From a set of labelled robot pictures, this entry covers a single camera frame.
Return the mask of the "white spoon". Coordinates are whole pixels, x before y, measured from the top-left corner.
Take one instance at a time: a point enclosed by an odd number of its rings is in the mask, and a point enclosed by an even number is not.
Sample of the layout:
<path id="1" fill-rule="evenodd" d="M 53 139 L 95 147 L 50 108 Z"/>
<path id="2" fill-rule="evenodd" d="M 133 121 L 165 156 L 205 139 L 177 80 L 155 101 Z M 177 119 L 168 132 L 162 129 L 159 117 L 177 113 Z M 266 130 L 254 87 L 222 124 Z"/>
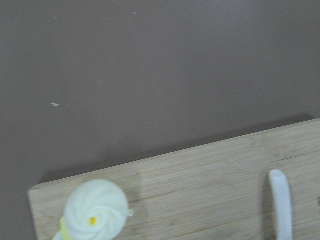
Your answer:
<path id="1" fill-rule="evenodd" d="M 293 215 L 290 185 L 287 176 L 279 169 L 268 173 L 275 212 L 275 233 L 277 240 L 293 239 Z"/>

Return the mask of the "wooden cutting board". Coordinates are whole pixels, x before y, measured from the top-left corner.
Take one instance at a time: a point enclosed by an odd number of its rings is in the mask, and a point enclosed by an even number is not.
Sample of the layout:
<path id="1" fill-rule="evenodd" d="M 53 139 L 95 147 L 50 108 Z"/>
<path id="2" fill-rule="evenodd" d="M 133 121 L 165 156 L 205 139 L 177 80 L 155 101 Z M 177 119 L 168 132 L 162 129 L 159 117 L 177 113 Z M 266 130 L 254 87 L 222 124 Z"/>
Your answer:
<path id="1" fill-rule="evenodd" d="M 320 121 L 205 144 L 73 177 L 28 191 L 36 236 L 50 240 L 69 195 L 107 179 L 134 215 L 120 240 L 273 240 L 270 170 L 289 181 L 293 237 L 320 237 Z"/>

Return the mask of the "yellow lemon squeezer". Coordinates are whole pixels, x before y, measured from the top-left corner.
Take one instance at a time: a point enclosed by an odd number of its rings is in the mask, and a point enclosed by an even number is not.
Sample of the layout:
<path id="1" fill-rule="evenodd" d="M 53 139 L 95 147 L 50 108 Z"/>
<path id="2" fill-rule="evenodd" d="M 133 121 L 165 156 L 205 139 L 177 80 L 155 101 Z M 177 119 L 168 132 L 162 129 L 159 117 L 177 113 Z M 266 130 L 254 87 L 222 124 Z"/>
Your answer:
<path id="1" fill-rule="evenodd" d="M 124 191 L 105 179 L 90 180 L 69 196 L 54 240 L 113 240 L 134 215 Z"/>

